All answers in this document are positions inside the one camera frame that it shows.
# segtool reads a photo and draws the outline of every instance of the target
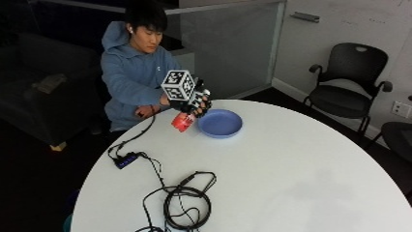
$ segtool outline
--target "chair armrest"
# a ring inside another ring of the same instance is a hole
[[[0,47],[0,70],[18,64],[18,47],[16,45]]]
[[[312,66],[309,67],[309,72],[310,72],[310,73],[316,73],[317,70],[318,70],[318,73],[322,72],[322,66],[321,66],[321,65],[312,65]]]
[[[377,89],[380,89],[382,86],[384,86],[384,88],[382,88],[382,91],[384,91],[384,92],[388,93],[388,92],[392,91],[393,85],[392,85],[392,83],[390,83],[389,81],[382,81],[382,82],[380,82],[378,85],[377,85]]]

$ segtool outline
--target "man's hair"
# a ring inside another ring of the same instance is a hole
[[[164,32],[168,29],[165,10],[156,0],[129,0],[125,11],[125,22],[134,29],[138,26]]]

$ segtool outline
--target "blue bowl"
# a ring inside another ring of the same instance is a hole
[[[242,118],[226,109],[210,109],[197,121],[200,131],[213,138],[232,137],[242,124]]]

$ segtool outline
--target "gray hoodie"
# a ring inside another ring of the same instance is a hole
[[[138,106],[158,104],[160,85],[168,71],[180,70],[180,66],[161,46],[150,54],[130,47],[122,21],[110,22],[101,43],[102,81],[112,96],[105,114],[112,121],[110,131],[128,130],[141,121],[133,115]]]

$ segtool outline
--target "chair backrest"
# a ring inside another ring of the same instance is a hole
[[[97,64],[92,49],[34,34],[18,34],[18,52],[24,65],[45,73],[73,73]]]
[[[378,89],[374,82],[386,63],[388,54],[381,49],[358,43],[338,43],[330,51],[322,81],[349,79],[376,97]]]

